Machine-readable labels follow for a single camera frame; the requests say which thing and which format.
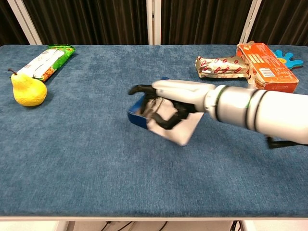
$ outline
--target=robotic hand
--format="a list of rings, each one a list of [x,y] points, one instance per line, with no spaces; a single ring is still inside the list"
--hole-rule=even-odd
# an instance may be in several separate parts
[[[269,148],[308,145],[308,95],[171,79],[136,85],[128,94],[137,92],[145,93],[141,113],[158,97],[173,103],[177,112],[168,121],[152,114],[164,129],[173,129],[189,113],[204,112],[219,122],[264,134]],[[274,141],[274,136],[286,140]]]

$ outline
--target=yellow pear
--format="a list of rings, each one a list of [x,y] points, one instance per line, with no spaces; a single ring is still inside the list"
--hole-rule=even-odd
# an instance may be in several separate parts
[[[44,102],[47,95],[46,85],[38,79],[31,78],[23,73],[16,73],[11,69],[11,81],[15,100],[27,107],[37,106]]]

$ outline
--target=cardboard box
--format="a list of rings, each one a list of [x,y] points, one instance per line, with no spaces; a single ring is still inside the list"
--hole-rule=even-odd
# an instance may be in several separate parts
[[[131,123],[151,131],[165,139],[168,139],[179,146],[185,146],[189,142],[194,130],[200,122],[204,113],[192,113],[188,118],[178,123],[172,130],[165,130],[160,127],[153,119],[140,114],[141,103],[144,99],[143,95],[128,110],[128,119]],[[159,108],[156,111],[164,120],[168,120],[176,112],[171,101],[164,99],[162,103],[158,103]]]
[[[293,93],[299,80],[264,43],[238,44],[236,55],[249,65],[248,83],[258,89]]]

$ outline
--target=blue table cover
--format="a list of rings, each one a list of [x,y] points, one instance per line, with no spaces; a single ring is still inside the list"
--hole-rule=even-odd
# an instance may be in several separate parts
[[[0,216],[308,217],[308,147],[269,150],[262,134],[209,115],[179,147],[128,120],[135,84],[246,87],[200,80],[194,67],[236,45],[75,47],[34,108],[16,103],[7,69],[47,47],[0,47]],[[308,94],[308,48],[270,48],[304,60],[295,93]]]

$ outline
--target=orange box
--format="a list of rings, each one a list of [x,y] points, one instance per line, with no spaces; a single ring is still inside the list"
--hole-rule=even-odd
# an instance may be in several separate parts
[[[238,44],[236,55],[249,65],[248,83],[258,89],[293,93],[299,80],[264,43]]]

